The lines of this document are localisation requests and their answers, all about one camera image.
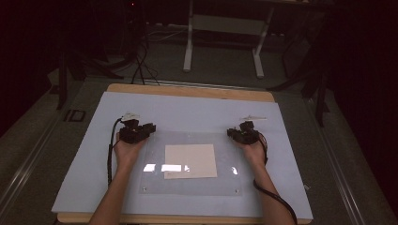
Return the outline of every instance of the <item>person's left hand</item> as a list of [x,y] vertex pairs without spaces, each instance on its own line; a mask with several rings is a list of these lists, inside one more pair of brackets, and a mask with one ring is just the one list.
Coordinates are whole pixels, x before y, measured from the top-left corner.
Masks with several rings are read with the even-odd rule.
[[127,143],[119,139],[119,133],[116,134],[116,139],[117,143],[115,144],[114,150],[117,160],[117,169],[128,170],[130,172],[147,139],[138,143]]

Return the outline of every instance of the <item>person's right arm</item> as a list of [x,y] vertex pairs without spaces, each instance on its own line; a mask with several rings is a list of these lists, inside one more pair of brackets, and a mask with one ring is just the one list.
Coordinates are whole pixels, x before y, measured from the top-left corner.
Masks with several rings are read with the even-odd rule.
[[[241,144],[236,142],[244,151],[245,158],[248,160],[254,175],[254,180],[257,185],[267,191],[279,195],[275,188],[264,164],[265,153],[263,145],[260,142],[253,144]],[[295,221],[292,219],[290,212],[283,204],[269,197],[267,194],[259,191],[261,204],[263,207],[264,224],[267,225],[294,225]]]

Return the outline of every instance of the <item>forearm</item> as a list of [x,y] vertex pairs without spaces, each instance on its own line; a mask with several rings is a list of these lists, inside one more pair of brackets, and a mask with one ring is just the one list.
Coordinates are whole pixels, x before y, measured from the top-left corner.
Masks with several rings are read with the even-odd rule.
[[[275,188],[264,164],[252,166],[254,172],[254,179],[258,186],[279,195]],[[267,194],[259,192],[261,196],[261,204],[263,206],[264,224],[295,224],[290,212],[284,207],[283,204],[269,197]]]
[[102,198],[90,225],[119,224],[123,200],[129,183],[130,172],[128,170],[117,170],[115,178]]

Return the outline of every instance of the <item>table leg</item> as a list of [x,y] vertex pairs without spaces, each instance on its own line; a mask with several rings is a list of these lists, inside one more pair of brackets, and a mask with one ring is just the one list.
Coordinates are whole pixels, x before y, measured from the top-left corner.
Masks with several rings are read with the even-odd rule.
[[263,43],[267,36],[267,31],[269,28],[269,24],[271,22],[273,11],[274,7],[269,9],[267,20],[264,22],[264,26],[260,34],[260,41],[258,42],[257,47],[253,49],[253,61],[255,66],[255,73],[257,75],[257,78],[259,79],[264,78],[264,71],[263,71],[263,66],[261,65],[260,52],[261,49],[263,48]]
[[191,71],[191,61],[192,61],[192,18],[193,18],[193,0],[190,1],[190,17],[188,19],[188,43],[187,50],[185,51],[184,59],[184,72]]

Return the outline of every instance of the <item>transparent acrylic sheet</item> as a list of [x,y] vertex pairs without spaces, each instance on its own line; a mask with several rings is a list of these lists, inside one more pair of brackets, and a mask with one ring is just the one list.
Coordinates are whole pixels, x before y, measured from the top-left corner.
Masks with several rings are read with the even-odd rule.
[[[213,144],[217,177],[165,179],[165,146]],[[237,148],[226,133],[156,131],[148,142],[140,182],[140,194],[175,194],[195,196],[239,196],[241,186]]]

